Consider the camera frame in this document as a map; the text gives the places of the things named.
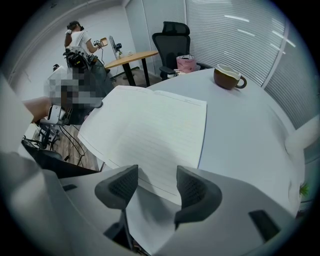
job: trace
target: white shirt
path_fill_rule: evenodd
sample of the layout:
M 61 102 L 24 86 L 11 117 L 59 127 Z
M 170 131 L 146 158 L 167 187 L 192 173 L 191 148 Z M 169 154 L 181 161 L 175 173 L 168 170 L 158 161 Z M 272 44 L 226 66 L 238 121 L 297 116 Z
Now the white shirt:
M 70 43 L 70 46 L 79 46 L 82 49 L 84 49 L 88 55 L 91 55 L 91 52 L 87 47 L 87 42 L 91 39 L 91 37 L 89 36 L 87 31 L 83 30 L 78 32 L 72 32 L 71 37 L 72 42 Z

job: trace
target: desk leg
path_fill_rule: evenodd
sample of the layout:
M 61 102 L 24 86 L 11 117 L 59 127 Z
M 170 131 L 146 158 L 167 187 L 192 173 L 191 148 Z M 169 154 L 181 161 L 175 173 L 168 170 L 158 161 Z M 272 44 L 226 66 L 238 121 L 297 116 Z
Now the desk leg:
M 132 75 L 131 68 L 129 63 L 123 64 L 122 65 L 124 72 L 126 74 L 126 77 L 128 78 L 128 82 L 130 86 L 136 86 L 134 76 Z
M 142 58 L 141 61 L 142 61 L 142 66 L 143 66 L 143 71 L 144 71 L 145 84 L 146 84 L 146 87 L 149 87 L 150 81 L 149 81 L 149 74 L 148 74 L 146 59 Z

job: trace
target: chair backrest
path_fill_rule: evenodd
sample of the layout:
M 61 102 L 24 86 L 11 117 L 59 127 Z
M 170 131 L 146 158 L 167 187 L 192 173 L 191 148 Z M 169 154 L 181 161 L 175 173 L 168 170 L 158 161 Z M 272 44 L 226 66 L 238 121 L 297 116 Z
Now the chair backrest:
M 152 40 L 160 54 L 162 65 L 177 68 L 177 57 L 189 54 L 190 29 L 186 24 L 164 21 L 161 33 L 154 33 Z

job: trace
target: pink bag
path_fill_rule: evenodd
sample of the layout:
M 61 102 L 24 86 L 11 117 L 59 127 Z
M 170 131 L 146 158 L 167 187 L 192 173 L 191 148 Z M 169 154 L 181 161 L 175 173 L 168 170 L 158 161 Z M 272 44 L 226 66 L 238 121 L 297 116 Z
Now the pink bag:
M 176 65 L 178 70 L 184 73 L 195 71 L 196 59 L 192 55 L 182 55 L 176 57 Z

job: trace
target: mug handle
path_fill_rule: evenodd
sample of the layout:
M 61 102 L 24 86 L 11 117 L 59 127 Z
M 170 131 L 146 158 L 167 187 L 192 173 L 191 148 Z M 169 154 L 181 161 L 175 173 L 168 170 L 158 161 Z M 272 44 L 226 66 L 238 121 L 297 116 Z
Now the mug handle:
M 243 80 L 243 85 L 241 85 L 241 86 L 236 85 L 235 88 L 243 89 L 243 88 L 246 87 L 246 85 L 247 85 L 247 80 L 246 80 L 243 76 L 240 77 L 240 80 L 241 80 L 241 79 Z

